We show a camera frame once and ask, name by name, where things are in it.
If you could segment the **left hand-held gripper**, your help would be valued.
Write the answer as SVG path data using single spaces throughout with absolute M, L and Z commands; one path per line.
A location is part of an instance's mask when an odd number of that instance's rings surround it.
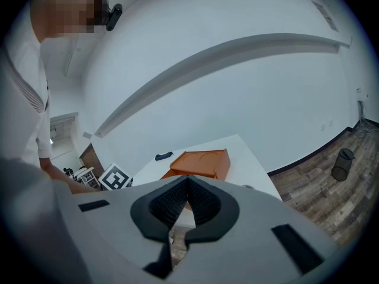
M 133 184 L 133 178 L 116 163 L 112 163 L 98 181 L 104 191 L 128 188 Z

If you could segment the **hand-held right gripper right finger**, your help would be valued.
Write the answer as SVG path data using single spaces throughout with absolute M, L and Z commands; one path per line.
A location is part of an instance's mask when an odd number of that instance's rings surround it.
M 190 244 L 169 275 L 170 283 L 303 283 L 303 274 L 272 229 L 289 225 L 326 261 L 338 250 L 333 238 L 278 198 L 265 192 L 209 178 L 231 194 L 240 213 L 218 241 Z

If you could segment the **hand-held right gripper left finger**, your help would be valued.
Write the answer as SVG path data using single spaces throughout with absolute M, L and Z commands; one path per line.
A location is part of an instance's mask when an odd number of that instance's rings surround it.
M 186 279 L 189 261 L 172 267 L 169 231 L 181 208 L 187 177 L 118 191 L 71 194 L 54 185 L 62 228 L 55 275 L 59 279 Z

